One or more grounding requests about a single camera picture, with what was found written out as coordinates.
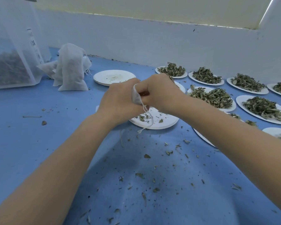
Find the white wall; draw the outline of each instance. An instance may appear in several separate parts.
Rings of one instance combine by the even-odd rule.
[[[201,66],[224,78],[248,74],[281,81],[281,0],[260,30],[167,23],[38,10],[50,46],[74,43],[87,53],[142,65]]]
[[[271,0],[38,0],[37,8],[257,28]]]

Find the blue tabletop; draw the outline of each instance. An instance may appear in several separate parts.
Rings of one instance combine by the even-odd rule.
[[[57,51],[51,49],[54,59]],[[33,87],[0,90],[0,203],[95,112],[108,89],[93,81],[95,73],[126,70],[140,80],[155,74],[155,67],[90,59],[92,75],[84,78],[89,91],[58,91],[46,76]],[[189,77],[177,82],[186,89],[192,83]],[[234,100],[250,94],[226,82],[219,87],[231,93]],[[270,91],[261,96],[281,105],[280,95]],[[239,106],[233,113],[243,120],[256,121],[261,130],[281,128],[251,116]],[[24,115],[42,118],[23,118]],[[111,224],[281,225],[281,211],[184,121],[164,130],[138,134],[139,129],[127,122],[108,134],[83,178],[64,224],[87,224],[89,216],[92,224],[108,224],[108,219],[114,218]],[[181,154],[175,150],[178,144]],[[166,150],[173,150],[173,154],[166,155]],[[144,179],[135,173],[142,173]],[[232,189],[233,183],[242,190]],[[146,204],[142,192],[146,194]]]

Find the white string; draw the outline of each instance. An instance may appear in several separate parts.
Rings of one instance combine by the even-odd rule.
[[[143,105],[143,110],[144,110],[144,112],[145,112],[145,113],[148,112],[149,115],[150,115],[150,117],[151,117],[152,124],[148,126],[148,127],[151,127],[151,126],[154,124],[153,116],[152,116],[152,114],[150,113],[150,111],[147,109],[147,107],[143,104],[142,100],[141,100],[141,103],[142,103],[142,105]],[[142,128],[141,130],[138,131],[138,133],[140,134],[144,129],[146,129],[146,128],[148,128],[148,127]]]

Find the clear plastic container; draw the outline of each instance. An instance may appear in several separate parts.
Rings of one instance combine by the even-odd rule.
[[[38,84],[50,58],[33,3],[0,0],[0,88]]]

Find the label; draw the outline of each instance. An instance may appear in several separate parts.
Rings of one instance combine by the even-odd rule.
[[[33,36],[33,33],[32,33],[32,29],[31,28],[27,28],[27,33],[29,35],[29,38],[30,38],[30,45],[31,45],[31,48],[32,48],[32,51],[34,53],[34,56],[35,58],[37,59],[38,63],[40,64],[44,64],[44,59],[41,55],[41,52],[39,51],[39,48],[37,46],[37,42]]]

